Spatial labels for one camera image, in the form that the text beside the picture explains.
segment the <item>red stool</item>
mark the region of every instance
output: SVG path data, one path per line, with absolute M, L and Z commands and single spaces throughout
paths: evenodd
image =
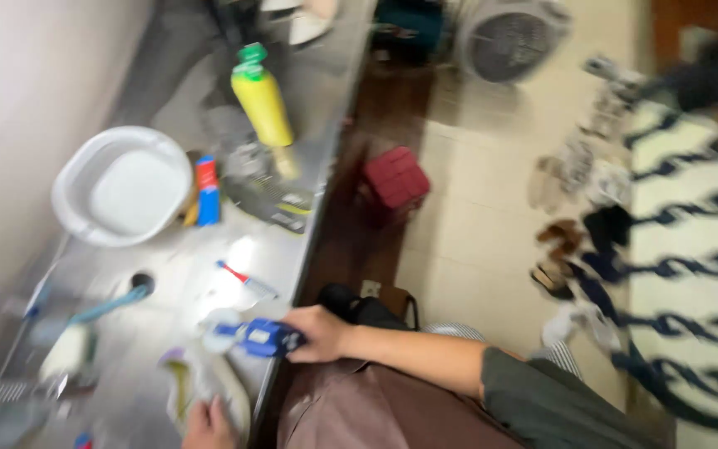
M 359 193 L 371 222 L 378 227 L 408 220 L 423 206 L 431 183 L 417 158 L 399 146 L 364 164 Z

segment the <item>hand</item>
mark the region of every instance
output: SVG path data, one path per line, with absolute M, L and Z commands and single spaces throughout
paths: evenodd
M 182 449 L 234 449 L 234 432 L 224 416 L 223 401 L 215 396 L 212 404 L 199 401 L 190 409 L 187 435 Z
M 295 308 L 282 322 L 303 332 L 306 344 L 287 355 L 293 363 L 332 362 L 343 357 L 354 326 L 340 320 L 322 305 Z

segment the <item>person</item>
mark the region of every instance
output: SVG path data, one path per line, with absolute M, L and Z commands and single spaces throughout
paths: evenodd
M 330 301 L 319 301 L 325 307 L 296 308 L 283 319 L 307 339 L 288 359 L 312 364 L 287 395 L 280 448 L 446 447 L 448 441 L 457 447 L 659 447 L 548 360 L 407 331 L 380 301 L 346 298 L 341 289 L 326 292 Z M 350 360 L 363 362 L 342 369 Z M 216 406 L 196 406 L 183 449 L 232 449 L 231 430 Z

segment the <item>green bottle cap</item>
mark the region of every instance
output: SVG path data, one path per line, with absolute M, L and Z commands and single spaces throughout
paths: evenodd
M 240 64 L 234 67 L 234 73 L 252 81 L 260 81 L 265 73 L 265 68 L 262 67 L 261 62 L 266 57 L 267 50 L 262 44 L 255 42 L 250 46 L 245 46 L 245 48 L 237 52 Z

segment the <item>drain hole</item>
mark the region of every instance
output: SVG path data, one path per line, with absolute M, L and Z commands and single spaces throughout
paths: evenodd
M 154 293 L 154 278 L 149 276 L 148 274 L 144 272 L 139 272 L 132 276 L 132 288 L 136 289 L 140 287 L 141 285 L 146 286 L 146 290 L 148 291 L 148 295 L 151 295 Z

